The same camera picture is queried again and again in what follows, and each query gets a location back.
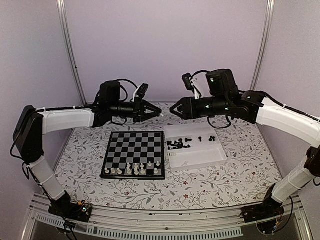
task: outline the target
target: floral tablecloth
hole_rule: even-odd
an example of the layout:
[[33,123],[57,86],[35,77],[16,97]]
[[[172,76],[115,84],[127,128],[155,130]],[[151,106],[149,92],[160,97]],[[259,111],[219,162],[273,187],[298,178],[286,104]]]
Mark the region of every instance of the floral tablecloth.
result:
[[[270,185],[281,179],[279,170],[256,125],[235,119],[216,133],[228,157],[226,164],[171,171],[165,160],[165,180],[101,179],[100,173],[112,131],[158,131],[163,126],[206,122],[185,121],[169,113],[170,103],[158,103],[163,116],[142,123],[77,128],[55,174],[74,201],[96,206],[143,210],[190,210],[230,207],[259,202]],[[216,117],[222,127],[226,119]]]

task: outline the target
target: white wall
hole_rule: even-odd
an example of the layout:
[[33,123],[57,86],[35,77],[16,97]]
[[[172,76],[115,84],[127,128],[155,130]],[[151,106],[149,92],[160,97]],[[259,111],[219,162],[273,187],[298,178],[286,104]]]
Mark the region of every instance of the white wall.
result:
[[[320,1],[276,0],[266,56],[257,90],[288,106],[320,116]],[[309,146],[269,127],[262,133],[282,176],[306,155]],[[320,188],[299,193],[314,239],[320,239]]]
[[[68,0],[65,5],[89,102],[102,82],[121,78],[148,83],[148,100],[178,100],[192,94],[182,75],[202,69],[230,68],[240,89],[250,87],[267,0]],[[204,75],[199,80],[209,94]]]
[[[0,239],[17,240],[39,188],[22,162],[10,157],[12,134],[26,105],[80,103],[62,36],[57,1],[0,1]],[[54,164],[67,132],[48,134],[44,150]]]

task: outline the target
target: white box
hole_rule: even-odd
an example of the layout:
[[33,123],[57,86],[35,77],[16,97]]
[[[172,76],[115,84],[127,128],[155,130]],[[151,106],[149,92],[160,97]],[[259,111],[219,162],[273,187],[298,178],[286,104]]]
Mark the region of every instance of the white box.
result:
[[[207,123],[171,125],[165,126],[163,130],[172,171],[200,169],[226,163],[227,156],[216,131]],[[215,141],[209,141],[211,136],[215,137]],[[179,139],[183,140],[185,146],[190,145],[190,148],[169,150],[167,141],[174,143]]]

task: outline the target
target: vertical metal rail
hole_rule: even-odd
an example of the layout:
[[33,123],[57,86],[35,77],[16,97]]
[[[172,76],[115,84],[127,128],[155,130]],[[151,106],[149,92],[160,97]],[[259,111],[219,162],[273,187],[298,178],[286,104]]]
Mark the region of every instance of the vertical metal rail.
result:
[[264,28],[262,33],[262,40],[259,50],[259,55],[256,61],[254,73],[252,82],[250,85],[250,90],[255,90],[258,84],[266,48],[267,48],[267,42],[270,34],[271,29],[271,23],[272,23],[272,16],[274,13],[274,6],[275,6],[275,0],[268,0],[267,6],[266,6],[266,12],[265,12],[265,19],[264,19]]
[[73,47],[71,44],[71,37],[70,37],[68,21],[67,21],[65,0],[57,0],[57,5],[58,5],[59,17],[60,17],[60,22],[61,22],[61,27],[62,27],[62,32],[63,32],[63,38],[65,41],[66,50],[67,50],[69,61],[71,64],[76,89],[79,94],[81,103],[83,105],[86,105],[87,99],[86,99],[85,92],[84,92],[84,89],[83,89],[83,86],[82,86],[82,83],[80,80],[78,67],[77,67],[77,63],[76,63],[76,58],[75,58],[74,50],[73,50]]

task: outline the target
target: robotic arm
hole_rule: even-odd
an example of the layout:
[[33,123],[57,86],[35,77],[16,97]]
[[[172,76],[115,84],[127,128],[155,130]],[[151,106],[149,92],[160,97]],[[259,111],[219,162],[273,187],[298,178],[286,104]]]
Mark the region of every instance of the robotic arm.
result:
[[[212,97],[184,97],[171,107],[171,113],[184,120],[230,116],[232,119],[279,129],[311,145],[306,159],[283,180],[272,185],[261,204],[242,208],[240,216],[245,222],[253,222],[283,214],[282,203],[311,180],[320,177],[319,118],[283,105],[265,92],[239,91],[229,69],[199,72],[206,73]],[[188,80],[185,76],[182,79],[186,84]]]
[[[64,219],[88,222],[92,205],[84,201],[71,202],[69,194],[64,191],[44,157],[43,135],[73,128],[101,127],[112,122],[113,117],[132,118],[134,123],[139,123],[162,113],[160,108],[143,100],[148,90],[145,83],[137,87],[132,102],[120,100],[121,89],[128,97],[120,81],[130,82],[119,79],[103,83],[92,105],[49,109],[35,109],[33,106],[24,108],[13,134],[14,143],[10,153],[13,157],[23,160],[26,171],[30,172],[37,184],[43,188],[51,201],[50,213]],[[14,146],[21,157],[12,154]]]

